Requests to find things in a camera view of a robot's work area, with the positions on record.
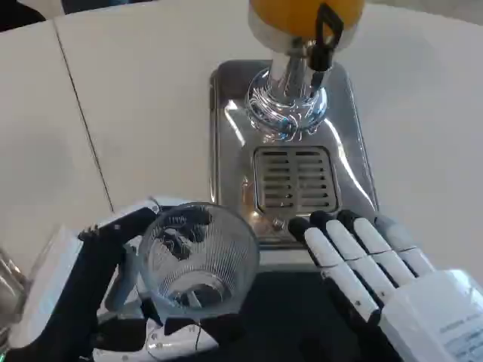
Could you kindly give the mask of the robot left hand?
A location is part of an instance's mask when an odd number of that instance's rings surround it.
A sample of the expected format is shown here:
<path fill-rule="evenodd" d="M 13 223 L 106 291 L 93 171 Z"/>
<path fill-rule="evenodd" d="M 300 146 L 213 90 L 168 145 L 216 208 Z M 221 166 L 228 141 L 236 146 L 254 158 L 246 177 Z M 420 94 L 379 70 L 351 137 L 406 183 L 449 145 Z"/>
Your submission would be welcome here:
<path fill-rule="evenodd" d="M 260 263 L 252 228 L 207 202 L 149 198 L 38 258 L 3 361 L 179 361 L 240 340 Z"/>

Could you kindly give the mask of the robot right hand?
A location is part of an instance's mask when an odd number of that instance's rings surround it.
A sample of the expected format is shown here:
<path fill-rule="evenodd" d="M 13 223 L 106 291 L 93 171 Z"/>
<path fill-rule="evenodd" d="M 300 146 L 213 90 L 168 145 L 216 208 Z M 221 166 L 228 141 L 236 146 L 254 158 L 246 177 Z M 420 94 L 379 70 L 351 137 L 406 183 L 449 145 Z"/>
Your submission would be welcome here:
<path fill-rule="evenodd" d="M 317 210 L 291 219 L 288 231 L 319 268 L 364 358 L 482 359 L 481 285 L 464 270 L 437 269 L 401 224 Z"/>

